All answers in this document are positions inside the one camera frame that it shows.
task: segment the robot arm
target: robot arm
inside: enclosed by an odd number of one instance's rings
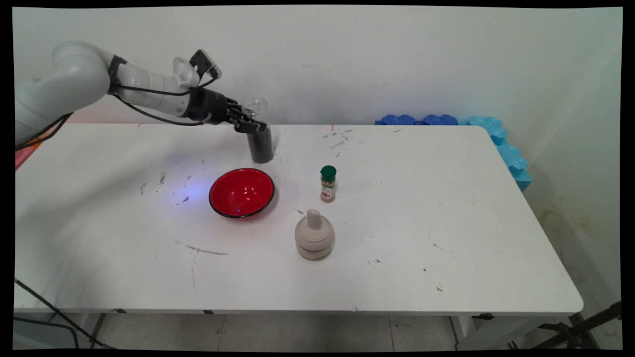
[[[200,124],[232,123],[241,133],[254,133],[266,127],[265,123],[253,120],[235,100],[198,86],[204,73],[212,81],[222,75],[203,50],[197,51],[189,62],[175,58],[173,76],[149,72],[79,41],[56,46],[53,64],[52,76],[30,80],[15,90],[16,146],[42,134],[62,116],[87,107],[106,94],[129,105],[190,118]]]

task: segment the clear plastic bottle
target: clear plastic bottle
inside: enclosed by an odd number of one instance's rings
[[[247,134],[251,159],[257,163],[268,163],[274,157],[271,141],[271,122],[267,114],[267,101],[264,99],[250,99],[243,103],[243,110],[250,118],[267,124],[264,131]]]

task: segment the spice label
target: spice label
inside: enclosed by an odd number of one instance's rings
[[[322,185],[322,197],[324,199],[331,198],[334,192],[335,192],[334,187],[328,187],[328,186]]]

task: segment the scattered debris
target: scattered debris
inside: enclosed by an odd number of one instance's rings
[[[344,142],[343,142],[343,141],[340,141],[339,143],[337,143],[337,144],[335,144],[335,145],[331,146],[331,150],[333,150],[334,148],[336,148],[336,147],[338,147],[338,146],[340,146],[340,145],[342,145],[342,144],[344,144]]]

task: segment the foam padding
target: foam padding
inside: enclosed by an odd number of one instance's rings
[[[527,168],[527,160],[520,156],[520,149],[508,143],[507,140],[503,139],[500,145],[496,145],[496,149],[513,177],[520,175]]]
[[[382,122],[384,122],[384,125],[414,125],[415,118],[409,115],[386,115],[382,118]]]
[[[503,124],[500,120],[491,117],[471,116],[467,118],[467,125],[476,125],[487,130],[490,134],[491,141],[496,145],[502,144],[503,140],[507,137],[507,130],[503,129]]]
[[[520,174],[515,176],[514,180],[521,192],[525,191],[529,184],[531,184],[531,176],[529,176],[526,170],[523,170]]]
[[[442,116],[428,115],[423,119],[424,125],[458,125],[458,121],[453,116],[444,114]]]

